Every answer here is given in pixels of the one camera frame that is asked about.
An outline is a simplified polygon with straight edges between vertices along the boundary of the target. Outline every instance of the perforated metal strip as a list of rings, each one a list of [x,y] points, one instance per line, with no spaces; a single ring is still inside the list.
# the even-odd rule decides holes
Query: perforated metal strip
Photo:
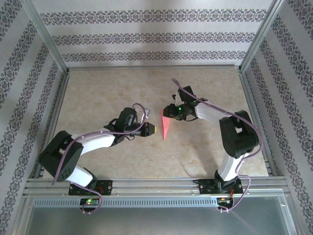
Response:
[[[36,199],[37,208],[76,208],[80,199]],[[164,207],[216,207],[217,199],[204,198],[104,198],[104,208],[164,208]]]

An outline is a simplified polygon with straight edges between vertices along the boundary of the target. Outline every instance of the robotic arm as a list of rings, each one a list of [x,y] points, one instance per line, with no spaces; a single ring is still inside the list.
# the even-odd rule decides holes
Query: robotic arm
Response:
[[[134,108],[125,108],[120,113],[119,118],[113,119],[100,130],[100,133],[112,132],[113,134],[104,133],[90,137],[86,135],[85,138],[74,142],[65,156],[57,182],[67,180],[94,190],[97,178],[86,168],[76,166],[80,156],[98,148],[115,146],[125,138],[128,138],[128,136],[132,138],[135,138],[135,136],[146,137],[155,133],[155,126],[149,122],[144,122],[140,129],[138,129],[139,126],[140,123],[138,123],[136,110]],[[70,135],[66,131],[60,131],[39,156],[40,164],[53,177],[56,175],[64,150],[74,139],[76,139],[75,136]]]
[[[184,87],[184,89],[193,94],[190,86]],[[215,193],[229,191],[237,182],[236,168],[240,160],[247,156],[259,143],[256,132],[242,120],[208,108],[207,105],[195,100],[181,89],[178,90],[178,94],[182,104],[176,105],[178,96],[173,95],[176,100],[175,104],[170,104],[164,109],[163,115],[165,117],[187,121],[188,116],[193,116],[194,119],[191,121],[201,118],[210,122],[219,122],[226,155],[222,165],[215,172],[214,184],[207,188],[207,191]],[[251,122],[246,111],[241,110],[235,114]]]

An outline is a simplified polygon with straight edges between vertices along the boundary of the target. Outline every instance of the aluminum frame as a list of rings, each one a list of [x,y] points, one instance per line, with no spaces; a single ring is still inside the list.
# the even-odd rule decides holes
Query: aluminum frame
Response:
[[[252,41],[242,63],[240,66],[155,66],[155,67],[109,67],[109,68],[72,68],[70,71],[81,71],[81,70],[125,70],[125,69],[196,69],[196,68],[237,68],[239,70],[239,77],[244,89],[244,93],[247,99],[247,103],[250,109],[252,120],[254,124],[262,129],[256,106],[252,100],[251,91],[247,85],[245,70],[249,66],[255,52],[260,46],[264,36],[270,28],[274,18],[276,17],[281,5],[284,0],[274,0],[271,4],[268,14],[258,29],[254,40]],[[45,43],[49,46],[49,49],[53,52],[53,56],[57,60],[58,65],[62,70],[66,71],[67,67],[64,60],[60,58],[51,36],[45,31],[45,26],[39,20],[36,14],[36,10],[33,3],[30,0],[22,0],[23,6],[26,8],[32,21],[36,23],[37,28],[39,27],[40,34],[42,35]],[[46,138],[47,145],[54,134],[58,116],[61,110],[61,105],[65,95],[68,79],[70,72],[66,79],[63,81],[61,91],[57,97],[57,104],[52,115],[52,121]],[[266,165],[270,168],[270,174],[277,175],[274,167],[273,160],[268,148],[265,143],[265,152],[263,153],[266,161]],[[39,176],[41,166],[37,170],[36,177]],[[200,195],[198,186],[195,185],[192,180],[194,178],[128,178],[128,179],[111,179],[113,180],[112,195],[109,198],[204,198],[207,197]],[[242,179],[243,188],[247,185],[247,180]],[[13,235],[23,235],[27,233],[28,222],[31,217],[31,212],[34,208],[35,201],[43,198],[59,198],[60,200],[67,200],[69,198],[86,198],[78,196],[68,195],[69,182],[56,183],[55,186],[51,185],[49,179],[28,179],[22,201],[20,203],[18,213],[13,225]],[[223,197],[225,195],[214,195],[215,197]],[[276,196],[281,205],[281,211],[287,224],[287,228],[290,234],[304,234],[301,222],[297,216],[293,200],[290,195],[289,188],[287,186],[285,177],[252,177],[252,184],[246,197],[267,197]]]
[[[193,180],[199,178],[124,178],[111,179],[112,194],[104,196],[105,199],[147,200],[172,198],[173,200],[202,200],[208,197],[224,197],[226,194],[200,195],[198,185]],[[66,200],[88,198],[88,196],[69,196],[69,182],[59,182],[52,186],[51,179],[28,179],[22,196],[16,220],[13,225],[12,235],[24,235],[35,207],[36,200],[58,199],[62,207],[73,207],[66,204]],[[247,179],[242,179],[245,189]],[[284,177],[252,177],[252,183],[246,197],[277,197],[280,209],[285,219],[289,234],[302,235],[301,223],[294,209],[289,188]]]
[[[245,54],[245,57],[240,64],[239,68],[241,72],[247,70],[253,56],[255,55],[256,51],[259,49],[263,39],[265,38],[266,34],[268,33],[269,28],[271,27],[274,19],[276,18],[281,6],[285,0],[274,0],[271,5],[269,6],[268,12],[262,21],[258,31],[255,34],[255,37],[252,40],[248,51]]]

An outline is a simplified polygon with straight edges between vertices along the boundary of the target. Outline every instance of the patterned wallpaper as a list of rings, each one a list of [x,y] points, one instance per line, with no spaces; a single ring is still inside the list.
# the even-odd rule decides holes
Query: patterned wallpaper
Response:
[[[240,65],[271,0],[34,0],[68,67]]]
[[[246,71],[278,171],[313,234],[313,4],[284,3]]]
[[[0,235],[9,234],[61,72],[18,0],[0,1]]]

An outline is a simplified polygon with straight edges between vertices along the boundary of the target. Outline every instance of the black mounting bracket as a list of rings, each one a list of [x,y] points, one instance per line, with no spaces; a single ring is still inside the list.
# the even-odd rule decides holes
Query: black mounting bracket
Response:
[[[193,183],[199,185],[200,194],[230,194],[230,189],[234,190],[234,193],[243,193],[243,187],[241,184],[241,180],[237,178],[236,182],[230,186],[225,191],[220,191],[220,189],[216,185],[216,181],[214,179],[198,179],[194,180]]]
[[[112,184],[112,180],[97,180],[97,183],[93,190],[103,196],[110,196],[112,192]],[[82,188],[77,187],[73,184],[69,185],[68,194],[70,196],[97,196],[97,194],[83,190]]]

